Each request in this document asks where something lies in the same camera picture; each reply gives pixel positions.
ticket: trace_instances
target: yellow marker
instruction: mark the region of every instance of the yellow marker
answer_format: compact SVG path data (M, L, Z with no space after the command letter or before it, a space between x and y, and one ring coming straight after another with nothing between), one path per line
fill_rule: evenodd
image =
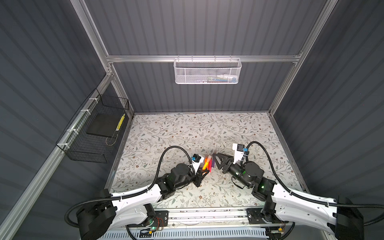
M119 130L120 130L120 127L121 127L121 125L122 125L122 122L124 121L124 118L125 118L125 113L123 114L123 116L121 116L120 121L119 121L119 124L118 124L118 127L116 128L116 131L119 131Z
M208 157L205 158L205 162L204 162L204 165L203 165L203 170L207 169L207 167L209 165L209 160L210 159Z

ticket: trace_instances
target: white vent grille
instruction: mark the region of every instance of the white vent grille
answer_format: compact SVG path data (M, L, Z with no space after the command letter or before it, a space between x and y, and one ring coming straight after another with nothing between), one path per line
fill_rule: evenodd
M194 238L240 238L252 237L269 239L265 235L264 228L256 227L231 227L231 228L188 228L188 229L164 229L152 233L151 237L139 238L140 230L131 230L137 239L194 239ZM115 230L106 232L101 238L103 240L130 240L126 230Z
M182 61L175 58L175 82L177 84L236 84L240 76L241 61L207 61L191 58Z

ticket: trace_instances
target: black cable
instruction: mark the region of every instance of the black cable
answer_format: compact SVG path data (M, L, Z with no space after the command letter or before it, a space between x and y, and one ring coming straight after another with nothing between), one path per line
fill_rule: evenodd
M67 210L67 212L66 212L65 215L64 215L64 220L65 220L65 222L66 222L69 226L77 227L77 228L78 228L78 227L79 227L79 224L77 224L77 223L73 222L72 220L70 220L69 215L70 215L70 213L71 213L74 209L76 209L76 208L78 208L78 207L80 207L80 206L82 206L82 205L84 205L84 204L88 204L88 203L91 203L91 202L109 202L109 201L115 201L115 200L120 200L120 199L127 199L127 198L131 198L131 197L136 197L136 196L139 196L139 195L141 195L141 194L143 194L143 193L148 192L151 188L153 188L153 186L155 185L155 182L156 182L156 180L157 180L157 177L159 176L160 165L161 165L161 162L162 162L162 160L163 160L163 157L164 157L165 153L166 153L169 149L171 149L171 148L178 148L178 149L181 149L181 150L186 154L186 156L187 156L187 158L188 158L188 160L189 160L189 164L192 164L192 160L191 160L191 158L189 157L187 151L186 151L184 148L182 148L182 147L180 147L180 146L170 146L170 147L167 147L167 148L164 150L164 152L161 154L161 157L160 157L160 160L159 160L159 164L157 165L157 170L156 170L155 178L153 179L152 184L151 184L147 189L144 189L144 190L142 190L142 191L140 191L140 192L137 192L137 193L133 193L133 194L125 195L125 196L122 196L122 197L104 197L104 198L90 199L90 200L87 200L87 201L79 202L78 204L73 205L70 209Z
M276 240L283 240L286 237L288 237L288 235L291 233L291 231L293 230L294 227L295 227L295 222L292 222L291 228L284 234L284 236L282 236L281 238L278 238Z
M246 165L247 163L249 163L249 162L251 162L251 161L248 161L248 159L247 159L244 163L242 162L242 164L241 164L242 169L244 169L245 165Z
M133 236L133 234L131 233L131 231L129 230L128 225L125 225L125 228L127 229L128 235L132 238L132 240L137 240L137 239Z
M236 187L238 187L238 188L240 188L240 189L244 189L244 187L240 187L239 185L237 185L237 184L233 181L233 176L231 177L231 180L232 180L232 183L233 183Z
M315 204L321 204L321 205L325 205L325 206L332 206L332 207L346 207L346 208L382 208L384 209L384 205L382 204L340 204L340 203L334 203L334 202L324 202L324 201L319 201L319 200L314 200L314 199L310 199L310 198L307 198L307 197L304 197L304 196L301 196L300 194L297 194L295 192L292 192L282 181L281 179L277 176L277 173L275 172L275 169L273 167L273 163L272 163L272 160L271 160L271 157L269 156L267 150L265 149L265 147L259 143L259 142L256 142L256 141L252 141L248 144L247 148L249 149L249 147L256 143L257 145L259 145L265 152L266 156L268 157L268 161L269 161L269 164L271 165L271 169L272 169L272 172L273 172L273 175L275 176L276 180L283 186L283 188L289 192L291 195L295 196L295 197L298 197L300 199L303 199L305 201L308 201L308 202L312 202L312 203L315 203ZM372 225L372 224L375 224L375 223L378 223L379 221L382 221L384 220L384 212L379 215L378 217L372 219L372 220L369 220L367 222L364 223L364 226L369 226L369 225Z

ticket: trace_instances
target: table surface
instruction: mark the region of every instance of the table surface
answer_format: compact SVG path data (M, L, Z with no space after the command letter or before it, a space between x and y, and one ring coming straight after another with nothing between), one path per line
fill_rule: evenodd
M264 145L277 174L288 187L301 190L267 113L214 113L135 115L111 191L124 192L150 184L166 147L181 146L190 156L215 152L233 156L233 143L247 145L251 141ZM249 160L265 171L264 177L275 179L264 151L255 144L249 151ZM188 164L185 154L170 149L159 176L181 162ZM263 205L251 191L237 188L229 174L214 167L199 188L190 184L153 206L162 209Z

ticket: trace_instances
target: white wire mesh basket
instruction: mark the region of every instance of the white wire mesh basket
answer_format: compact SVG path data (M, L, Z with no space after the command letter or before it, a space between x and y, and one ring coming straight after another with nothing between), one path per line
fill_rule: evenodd
M239 58L212 59L193 58L174 60L177 84L236 84L241 61Z

